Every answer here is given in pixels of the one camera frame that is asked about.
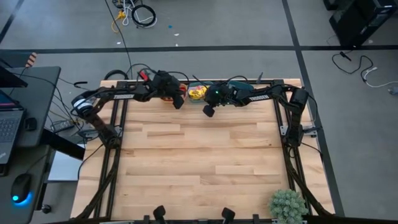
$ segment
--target yellow cable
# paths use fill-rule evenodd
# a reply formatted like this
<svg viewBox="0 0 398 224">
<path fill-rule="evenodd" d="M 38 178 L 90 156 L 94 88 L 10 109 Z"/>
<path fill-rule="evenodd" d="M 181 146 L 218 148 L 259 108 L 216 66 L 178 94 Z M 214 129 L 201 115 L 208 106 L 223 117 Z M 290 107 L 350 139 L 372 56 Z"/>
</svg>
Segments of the yellow cable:
<svg viewBox="0 0 398 224">
<path fill-rule="evenodd" d="M 115 30 L 115 29 L 113 28 L 114 23 L 115 23 L 117 20 L 119 20 L 119 19 L 124 19 L 124 18 L 126 18 L 126 14 L 125 14 L 122 10 L 120 10 L 118 16 L 116 17 L 116 19 L 115 19 L 115 20 L 112 22 L 112 24 L 111 24 L 111 28 L 112 28 L 113 32 L 115 32 L 115 33 L 118 33 L 118 32 L 119 32 L 118 30 Z"/>
</svg>

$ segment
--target yellow object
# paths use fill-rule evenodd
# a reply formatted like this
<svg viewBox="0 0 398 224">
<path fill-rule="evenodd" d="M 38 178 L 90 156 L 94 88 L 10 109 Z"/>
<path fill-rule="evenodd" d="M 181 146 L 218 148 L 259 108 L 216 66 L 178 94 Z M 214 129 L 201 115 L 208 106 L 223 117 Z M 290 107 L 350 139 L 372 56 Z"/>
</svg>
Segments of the yellow object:
<svg viewBox="0 0 398 224">
<path fill-rule="evenodd" d="M 197 86 L 196 90 L 190 89 L 188 95 L 193 100 L 200 100 L 205 97 L 207 88 L 205 86 Z"/>
<path fill-rule="evenodd" d="M 119 20 L 119 19 L 124 19 L 124 18 L 126 18 L 126 13 L 124 13 L 122 10 L 120 10 L 118 16 L 115 18 L 115 20 L 113 20 L 112 25 L 111 25 L 111 28 L 112 28 L 113 32 L 115 32 L 115 33 L 118 33 L 118 32 L 119 32 L 118 30 L 113 29 L 114 23 L 115 23 L 117 20 Z"/>
</svg>

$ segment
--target succulent plant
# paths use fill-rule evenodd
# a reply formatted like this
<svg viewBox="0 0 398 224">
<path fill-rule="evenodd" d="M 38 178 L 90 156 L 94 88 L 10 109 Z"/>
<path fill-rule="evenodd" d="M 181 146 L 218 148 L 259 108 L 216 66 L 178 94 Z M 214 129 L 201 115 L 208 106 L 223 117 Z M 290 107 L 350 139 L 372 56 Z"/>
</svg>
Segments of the succulent plant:
<svg viewBox="0 0 398 224">
<path fill-rule="evenodd" d="M 293 190 L 277 190 L 271 197 L 269 208 L 281 224 L 301 224 L 302 215 L 308 213 L 304 199 Z"/>
</svg>

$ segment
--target black speaker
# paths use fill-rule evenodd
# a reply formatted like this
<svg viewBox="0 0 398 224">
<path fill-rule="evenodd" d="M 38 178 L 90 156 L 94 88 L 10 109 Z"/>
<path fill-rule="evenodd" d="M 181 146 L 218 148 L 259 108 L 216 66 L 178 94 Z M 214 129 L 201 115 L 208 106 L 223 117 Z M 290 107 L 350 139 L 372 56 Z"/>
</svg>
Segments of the black speaker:
<svg viewBox="0 0 398 224">
<path fill-rule="evenodd" d="M 395 0 L 345 0 L 329 22 L 342 46 L 362 45 L 397 10 Z"/>
</svg>

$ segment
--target wooden table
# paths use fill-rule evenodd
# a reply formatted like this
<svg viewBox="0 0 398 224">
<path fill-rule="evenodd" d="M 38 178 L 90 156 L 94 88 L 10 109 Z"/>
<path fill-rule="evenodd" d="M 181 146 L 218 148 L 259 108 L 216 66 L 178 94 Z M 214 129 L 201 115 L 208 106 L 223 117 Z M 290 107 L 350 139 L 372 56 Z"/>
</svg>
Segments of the wooden table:
<svg viewBox="0 0 398 224">
<path fill-rule="evenodd" d="M 299 79 L 284 81 L 301 85 Z M 111 85 L 116 81 L 101 82 Z M 105 121 L 110 120 L 112 105 L 107 103 L 99 114 Z M 270 197 L 289 185 L 272 100 L 243 108 L 218 107 L 212 118 L 202 109 L 203 104 L 189 101 L 180 110 L 160 99 L 129 102 L 112 220 L 142 220 L 144 215 L 153 219 L 159 205 L 164 205 L 168 220 L 221 219 L 224 207 L 236 212 L 235 219 L 252 219 L 254 213 L 274 218 Z M 302 123 L 311 124 L 307 109 Z M 317 147 L 316 138 L 304 136 L 303 142 Z M 90 142 L 85 157 L 100 144 Z M 304 145 L 299 151 L 308 188 L 333 213 L 319 153 Z M 82 167 L 71 217 L 97 191 L 103 155 L 100 149 Z M 104 198 L 102 215 L 107 192 Z"/>
</svg>

